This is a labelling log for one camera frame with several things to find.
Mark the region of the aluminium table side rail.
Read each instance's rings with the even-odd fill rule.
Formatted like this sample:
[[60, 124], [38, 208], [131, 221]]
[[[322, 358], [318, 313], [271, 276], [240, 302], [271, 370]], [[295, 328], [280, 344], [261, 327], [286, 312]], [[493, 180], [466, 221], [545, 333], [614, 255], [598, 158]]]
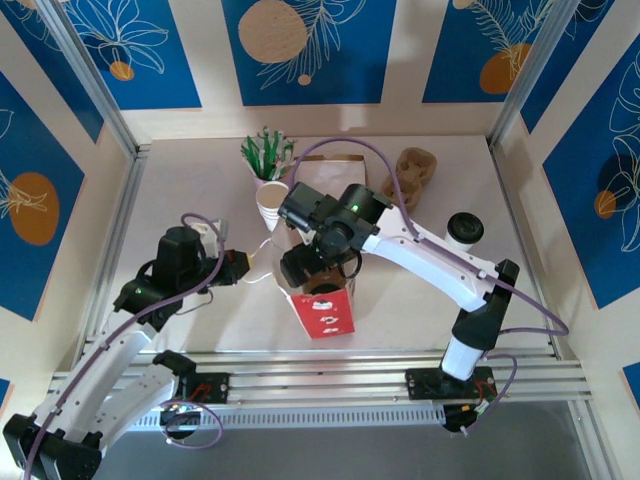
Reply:
[[81, 328], [71, 358], [71, 366], [75, 366], [80, 360], [87, 339], [97, 332], [99, 324], [104, 318], [110, 288], [115, 277], [126, 230], [149, 156], [150, 147], [151, 144], [146, 143], [138, 148], [137, 155], [132, 160], [127, 171], [122, 192], [116, 204], [110, 225], [111, 229], [107, 236], [100, 269], [90, 288], [89, 300], [82, 315]]
[[495, 145], [490, 144], [489, 151], [525, 258], [526, 270], [535, 291], [534, 298], [552, 313], [558, 314], [557, 305], [548, 295], [547, 288], [542, 284], [544, 268], [530, 221], [526, 215], [526, 209], [520, 198], [514, 166], [505, 154], [502, 145], [498, 143]]

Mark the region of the pink cup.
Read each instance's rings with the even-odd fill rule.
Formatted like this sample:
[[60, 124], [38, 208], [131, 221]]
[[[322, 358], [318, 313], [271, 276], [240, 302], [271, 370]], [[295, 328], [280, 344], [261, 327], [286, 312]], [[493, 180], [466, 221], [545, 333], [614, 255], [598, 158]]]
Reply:
[[[290, 167], [284, 172], [284, 175], [282, 177], [277, 178], [277, 181], [281, 182], [281, 183], [284, 183], [286, 185], [289, 185], [290, 182], [291, 182], [292, 173], [293, 173], [293, 168]], [[254, 183], [256, 188], [260, 188], [265, 183], [270, 182], [270, 179], [260, 179], [260, 178], [256, 177], [255, 175], [252, 176], [252, 179], [253, 179], [253, 183]]]

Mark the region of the aluminium frame post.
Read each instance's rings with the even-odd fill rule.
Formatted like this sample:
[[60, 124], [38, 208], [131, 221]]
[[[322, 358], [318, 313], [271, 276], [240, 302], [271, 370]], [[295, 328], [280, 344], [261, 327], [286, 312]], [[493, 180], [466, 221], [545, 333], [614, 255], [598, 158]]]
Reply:
[[139, 145], [107, 87], [99, 69], [58, 0], [34, 0], [38, 13], [54, 37], [74, 74], [111, 128], [126, 156], [135, 161]]
[[524, 66], [515, 79], [512, 89], [507, 94], [499, 115], [487, 137], [490, 152], [493, 152], [506, 137], [580, 2], [581, 0], [554, 1], [553, 8], [543, 22]]

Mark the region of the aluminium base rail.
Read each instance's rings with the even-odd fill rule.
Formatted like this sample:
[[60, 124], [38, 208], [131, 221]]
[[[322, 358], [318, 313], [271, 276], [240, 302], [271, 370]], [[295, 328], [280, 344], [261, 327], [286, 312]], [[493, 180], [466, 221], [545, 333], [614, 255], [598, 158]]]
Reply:
[[[190, 352], [201, 372], [230, 376], [231, 405], [338, 406], [408, 401], [405, 373], [435, 367], [431, 351]], [[550, 349], [502, 349], [487, 361], [506, 401], [590, 400], [593, 395], [580, 362]]]

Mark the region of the red white paper bag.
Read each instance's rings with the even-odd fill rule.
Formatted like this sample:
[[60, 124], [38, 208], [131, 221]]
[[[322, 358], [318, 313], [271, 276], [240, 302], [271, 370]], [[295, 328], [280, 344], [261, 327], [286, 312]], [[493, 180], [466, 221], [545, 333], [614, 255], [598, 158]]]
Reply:
[[[280, 260], [285, 252], [296, 246], [305, 246], [311, 236], [287, 227], [279, 221], [271, 237], [251, 254], [251, 270], [243, 279], [247, 284], [269, 280], [295, 313], [301, 327], [312, 340], [351, 334], [355, 331], [355, 281], [346, 279], [337, 268], [313, 274], [307, 283], [291, 287], [282, 273]], [[339, 291], [321, 295], [305, 295], [303, 288], [309, 282], [334, 281], [344, 283]]]

